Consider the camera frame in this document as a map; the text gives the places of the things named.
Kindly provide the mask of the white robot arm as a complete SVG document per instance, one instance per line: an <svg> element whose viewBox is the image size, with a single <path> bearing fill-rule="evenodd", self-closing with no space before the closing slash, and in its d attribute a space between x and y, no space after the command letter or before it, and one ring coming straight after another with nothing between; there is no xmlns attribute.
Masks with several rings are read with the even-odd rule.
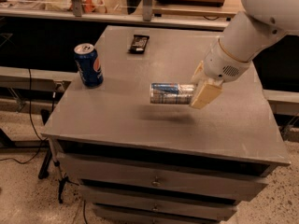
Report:
<svg viewBox="0 0 299 224"><path fill-rule="evenodd" d="M286 35L299 33L299 0L241 0L238 12L197 66L190 107L214 101L222 84L241 77L251 61Z"/></svg>

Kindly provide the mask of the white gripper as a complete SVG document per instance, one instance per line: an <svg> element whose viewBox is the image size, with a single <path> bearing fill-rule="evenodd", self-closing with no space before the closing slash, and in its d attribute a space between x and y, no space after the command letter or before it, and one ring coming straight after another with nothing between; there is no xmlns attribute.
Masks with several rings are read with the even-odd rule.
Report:
<svg viewBox="0 0 299 224"><path fill-rule="evenodd" d="M223 81L237 80L249 66L250 62L240 62L229 55L217 39L192 75L191 83L195 85L195 90L190 107L201 109L210 104L221 94Z"/></svg>

